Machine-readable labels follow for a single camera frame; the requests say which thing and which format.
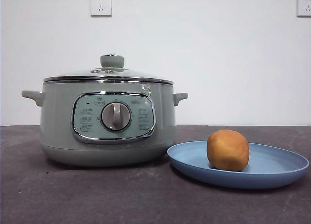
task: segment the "button label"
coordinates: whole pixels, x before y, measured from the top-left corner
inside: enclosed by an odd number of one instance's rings
[[[82,125],[81,128],[80,128],[80,130],[81,130],[82,132],[92,132],[92,131],[93,131],[93,130],[92,130],[92,127],[93,127],[92,124],[89,124],[89,125]]]
[[[81,115],[93,115],[92,108],[83,108],[81,111]]]
[[[93,118],[91,116],[88,117],[82,117],[81,123],[93,123]]]
[[[138,115],[139,122],[148,122],[148,115]]]
[[[104,105],[105,100],[103,100],[103,98],[101,98],[101,97],[98,97],[97,99],[95,99],[94,104],[95,105]]]
[[[149,110],[147,108],[139,108],[138,109],[138,114],[149,114]]]
[[[140,123],[139,124],[139,129],[140,130],[147,130],[147,129],[149,129],[149,124],[147,124],[147,123]]]

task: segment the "plastic plate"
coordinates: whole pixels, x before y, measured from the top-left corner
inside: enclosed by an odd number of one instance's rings
[[[174,145],[167,150],[171,163],[183,174],[205,183],[239,189],[278,188],[301,178],[309,161],[294,152],[248,143],[250,158],[241,172],[215,169],[207,159],[207,141]]]

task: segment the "power socket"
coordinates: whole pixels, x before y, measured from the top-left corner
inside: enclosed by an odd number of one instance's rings
[[[311,0],[297,0],[297,17],[311,17]]]
[[[91,0],[92,17],[110,17],[111,0]]]

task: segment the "pot handle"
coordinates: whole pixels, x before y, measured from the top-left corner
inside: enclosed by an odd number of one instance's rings
[[[178,106],[179,101],[188,98],[188,93],[173,94],[174,106]]]
[[[37,104],[37,106],[42,106],[43,105],[43,100],[44,100],[44,96],[42,92],[38,92],[38,91],[31,91],[31,90],[23,90],[21,92],[21,95],[24,98],[29,98],[35,101],[35,104]]]

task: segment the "stainless steel rim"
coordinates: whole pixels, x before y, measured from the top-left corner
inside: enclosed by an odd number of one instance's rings
[[[156,78],[145,77],[120,77],[120,76],[60,76],[60,77],[48,77],[43,82],[58,81],[62,83],[64,81],[76,81],[90,82],[90,80],[105,80],[105,81],[136,81],[136,82],[152,82],[173,85],[174,82],[169,80],[162,80]]]
[[[173,87],[172,84],[158,83],[158,82],[143,82],[143,81],[126,81],[126,80],[61,80],[61,81],[44,81],[43,84],[56,84],[56,83],[126,83],[126,84],[145,84],[145,85],[161,85]]]

